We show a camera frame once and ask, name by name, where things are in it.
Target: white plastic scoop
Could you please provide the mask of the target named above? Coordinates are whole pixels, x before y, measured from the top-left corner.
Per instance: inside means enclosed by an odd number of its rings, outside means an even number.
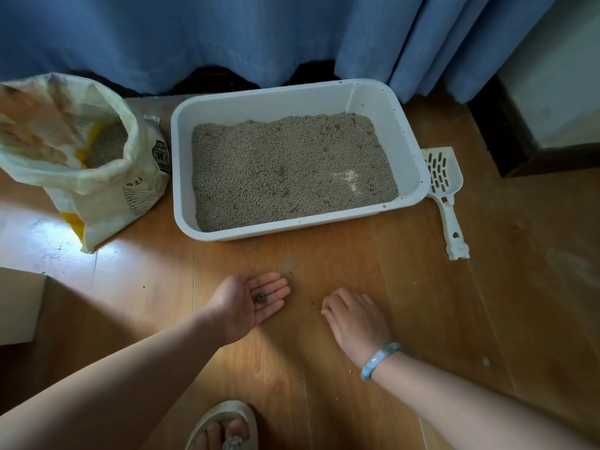
[[[426,148],[421,150],[431,175],[431,187],[427,196],[436,201],[442,214],[442,226],[446,239],[446,252],[450,260],[468,259],[469,245],[464,242],[463,232],[454,214],[454,194],[463,186],[463,174],[452,147]]]

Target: person's left hand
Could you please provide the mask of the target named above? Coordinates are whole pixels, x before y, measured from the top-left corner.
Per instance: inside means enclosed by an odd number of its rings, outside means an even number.
[[[247,268],[225,278],[206,308],[221,317],[224,344],[231,344],[281,310],[283,299],[290,292],[288,280],[280,273],[255,276],[254,269]],[[254,303],[253,297],[256,296],[262,297],[260,301],[263,303]]]

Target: hand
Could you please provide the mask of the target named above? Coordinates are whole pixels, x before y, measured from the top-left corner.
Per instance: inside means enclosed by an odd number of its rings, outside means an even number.
[[[291,289],[288,280],[279,273],[255,276],[247,268],[229,276],[217,287],[206,309],[215,311],[221,320],[224,345],[244,338],[251,329],[283,308],[283,298]],[[254,303],[252,297],[263,297],[264,303]]]
[[[383,314],[367,295],[338,289],[323,299],[321,314],[341,350],[359,368],[392,341]]]

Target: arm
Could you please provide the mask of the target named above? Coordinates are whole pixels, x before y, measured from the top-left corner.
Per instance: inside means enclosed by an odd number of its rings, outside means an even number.
[[[264,304],[252,295],[263,292]],[[202,310],[64,378],[0,417],[3,449],[137,448],[218,348],[281,309],[279,273],[225,279]]]
[[[340,347],[359,368],[392,341],[366,295],[339,289],[323,300]],[[456,449],[596,449],[561,423],[402,353],[384,359],[371,378],[433,425]]]

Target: sandal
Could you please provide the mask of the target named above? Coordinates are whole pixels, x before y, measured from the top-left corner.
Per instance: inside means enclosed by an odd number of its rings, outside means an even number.
[[[245,421],[248,428],[248,439],[242,440],[239,436],[231,436],[223,442],[222,450],[258,450],[259,438],[256,418],[250,406],[242,401],[223,401],[206,412],[194,427],[194,431],[191,432],[185,450],[194,450],[198,436],[204,433],[211,423],[238,417],[242,417]]]

